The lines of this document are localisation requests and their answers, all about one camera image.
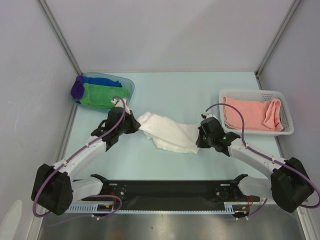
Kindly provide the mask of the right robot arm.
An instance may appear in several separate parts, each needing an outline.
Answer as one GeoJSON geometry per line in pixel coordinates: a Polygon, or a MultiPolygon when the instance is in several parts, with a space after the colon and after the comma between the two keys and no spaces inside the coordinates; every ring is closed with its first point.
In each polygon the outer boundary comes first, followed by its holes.
{"type": "Polygon", "coordinates": [[[214,148],[218,153],[238,159],[264,175],[256,178],[242,174],[233,180],[230,195],[236,201],[247,196],[273,200],[282,210],[292,213],[316,191],[302,162],[294,157],[273,157],[244,144],[234,132],[224,132],[213,116],[201,121],[196,145],[214,148]]]}

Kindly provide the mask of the white towel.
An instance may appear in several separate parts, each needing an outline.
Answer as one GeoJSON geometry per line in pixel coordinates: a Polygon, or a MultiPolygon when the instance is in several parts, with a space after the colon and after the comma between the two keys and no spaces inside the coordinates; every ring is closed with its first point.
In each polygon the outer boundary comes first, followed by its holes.
{"type": "Polygon", "coordinates": [[[178,123],[168,117],[146,112],[138,120],[140,130],[159,149],[174,153],[197,154],[198,126],[178,123]]]}

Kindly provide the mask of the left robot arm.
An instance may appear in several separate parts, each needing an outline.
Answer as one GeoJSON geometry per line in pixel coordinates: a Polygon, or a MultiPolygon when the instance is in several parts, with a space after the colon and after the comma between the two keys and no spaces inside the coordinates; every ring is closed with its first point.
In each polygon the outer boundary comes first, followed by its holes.
{"type": "Polygon", "coordinates": [[[62,215],[70,205],[85,198],[95,196],[105,200],[110,195],[108,180],[99,174],[77,180],[76,176],[93,160],[115,145],[122,134],[133,134],[140,128],[133,112],[127,107],[113,107],[87,143],[69,158],[54,165],[43,164],[37,172],[31,193],[32,210],[36,217],[37,206],[55,215],[62,215]]]}

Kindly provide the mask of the pink striped towel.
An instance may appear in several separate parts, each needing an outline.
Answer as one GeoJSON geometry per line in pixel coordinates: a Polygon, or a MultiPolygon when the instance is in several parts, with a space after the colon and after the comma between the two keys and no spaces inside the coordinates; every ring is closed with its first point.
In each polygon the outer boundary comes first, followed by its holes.
{"type": "Polygon", "coordinates": [[[280,132],[284,129],[280,117],[282,102],[278,98],[258,102],[223,97],[222,102],[236,108],[223,107],[224,122],[230,128],[240,130],[244,120],[245,129],[249,131],[280,132]]]}

